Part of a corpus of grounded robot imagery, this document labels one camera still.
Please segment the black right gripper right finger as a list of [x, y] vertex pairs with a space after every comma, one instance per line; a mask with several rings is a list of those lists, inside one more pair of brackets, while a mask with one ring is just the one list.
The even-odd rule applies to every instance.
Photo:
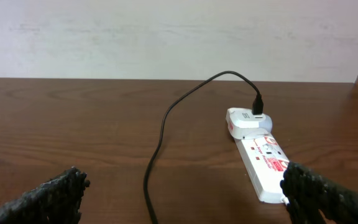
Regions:
[[358, 224], [358, 193], [290, 162], [280, 187], [292, 223]]

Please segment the white charger adapter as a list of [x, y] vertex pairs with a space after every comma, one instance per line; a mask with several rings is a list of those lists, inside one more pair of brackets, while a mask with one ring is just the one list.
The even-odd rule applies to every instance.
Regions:
[[234, 139], [255, 139], [272, 132], [273, 123], [266, 114], [254, 115], [251, 109], [229, 108], [226, 113], [229, 133]]

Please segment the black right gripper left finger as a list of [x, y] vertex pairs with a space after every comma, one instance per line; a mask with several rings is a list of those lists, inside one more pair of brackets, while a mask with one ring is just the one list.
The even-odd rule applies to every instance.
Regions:
[[0, 224], [77, 224], [87, 173], [71, 167], [0, 207]]

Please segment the white power strip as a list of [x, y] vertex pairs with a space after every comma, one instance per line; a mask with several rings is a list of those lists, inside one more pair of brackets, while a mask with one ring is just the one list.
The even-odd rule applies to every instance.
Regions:
[[258, 199], [265, 203], [289, 204], [280, 186], [289, 160], [272, 134], [234, 141]]

